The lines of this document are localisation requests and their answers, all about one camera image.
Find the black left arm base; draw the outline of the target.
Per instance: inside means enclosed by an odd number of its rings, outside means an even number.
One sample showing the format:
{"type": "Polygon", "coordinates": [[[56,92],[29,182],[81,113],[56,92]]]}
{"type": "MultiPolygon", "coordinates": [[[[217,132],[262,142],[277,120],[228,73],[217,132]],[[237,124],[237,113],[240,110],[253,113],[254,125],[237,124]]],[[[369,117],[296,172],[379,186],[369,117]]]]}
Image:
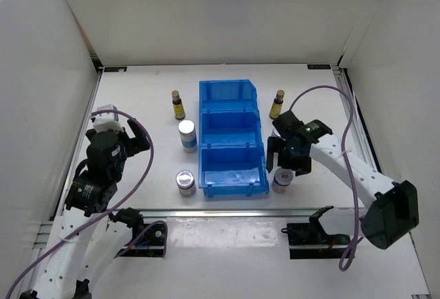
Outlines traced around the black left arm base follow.
{"type": "Polygon", "coordinates": [[[164,258],[168,236],[168,225],[165,221],[154,221],[141,225],[133,233],[136,242],[127,243],[116,257],[164,258]]]}

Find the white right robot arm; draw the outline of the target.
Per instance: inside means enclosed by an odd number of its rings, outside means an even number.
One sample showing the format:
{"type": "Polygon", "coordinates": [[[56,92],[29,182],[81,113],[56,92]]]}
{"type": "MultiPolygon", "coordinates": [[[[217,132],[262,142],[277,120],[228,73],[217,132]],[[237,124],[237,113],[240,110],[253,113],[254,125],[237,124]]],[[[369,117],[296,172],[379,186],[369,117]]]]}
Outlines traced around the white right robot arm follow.
{"type": "Polygon", "coordinates": [[[323,122],[307,124],[291,111],[273,122],[278,137],[267,140],[266,169],[277,166],[295,176],[311,173],[313,162],[330,170],[367,209],[360,218],[362,235],[375,247],[386,250],[419,225],[417,189],[379,173],[357,155],[342,149],[342,143],[323,122]]]}

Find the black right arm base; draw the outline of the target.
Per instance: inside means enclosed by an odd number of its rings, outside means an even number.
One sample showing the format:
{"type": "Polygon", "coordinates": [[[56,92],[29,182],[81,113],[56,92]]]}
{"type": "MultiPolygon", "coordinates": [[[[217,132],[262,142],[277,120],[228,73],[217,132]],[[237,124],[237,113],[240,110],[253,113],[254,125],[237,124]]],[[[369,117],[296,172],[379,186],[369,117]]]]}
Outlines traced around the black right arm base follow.
{"type": "Polygon", "coordinates": [[[333,211],[325,206],[313,213],[307,222],[288,223],[280,230],[287,235],[291,260],[339,259],[351,242],[348,234],[327,234],[320,218],[333,211]]]}

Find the short red-label jar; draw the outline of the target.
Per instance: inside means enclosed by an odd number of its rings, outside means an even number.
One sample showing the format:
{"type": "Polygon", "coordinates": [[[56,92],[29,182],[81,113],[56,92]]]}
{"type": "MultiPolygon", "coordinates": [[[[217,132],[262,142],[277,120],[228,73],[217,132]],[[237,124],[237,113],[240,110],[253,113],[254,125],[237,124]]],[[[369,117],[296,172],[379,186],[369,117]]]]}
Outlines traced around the short red-label jar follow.
{"type": "Polygon", "coordinates": [[[271,189],[276,193],[284,193],[294,179],[294,172],[286,168],[277,168],[271,183],[271,189]]]}

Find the short silver-lid jar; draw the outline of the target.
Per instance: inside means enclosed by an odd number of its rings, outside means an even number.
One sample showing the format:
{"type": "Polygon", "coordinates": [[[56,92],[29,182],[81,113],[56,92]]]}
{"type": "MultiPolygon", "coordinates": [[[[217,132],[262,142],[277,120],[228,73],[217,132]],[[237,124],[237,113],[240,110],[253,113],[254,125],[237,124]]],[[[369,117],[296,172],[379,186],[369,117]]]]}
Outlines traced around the short silver-lid jar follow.
{"type": "Polygon", "coordinates": [[[176,174],[175,181],[182,196],[189,197],[195,194],[197,185],[195,177],[189,170],[181,170],[176,174]]]}

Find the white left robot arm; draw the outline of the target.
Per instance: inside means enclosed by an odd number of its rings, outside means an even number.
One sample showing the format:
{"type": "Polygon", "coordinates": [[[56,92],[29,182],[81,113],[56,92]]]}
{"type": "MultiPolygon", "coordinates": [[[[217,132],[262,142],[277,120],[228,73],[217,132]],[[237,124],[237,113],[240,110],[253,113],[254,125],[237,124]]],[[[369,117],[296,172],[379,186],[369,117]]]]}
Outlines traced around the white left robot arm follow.
{"type": "Polygon", "coordinates": [[[154,151],[144,126],[133,118],[127,123],[133,137],[113,117],[93,117],[86,133],[87,157],[76,167],[57,228],[58,243],[26,269],[30,272],[47,261],[41,277],[21,298],[91,298],[92,287],[112,260],[150,229],[138,210],[109,205],[127,159],[154,151]]]}

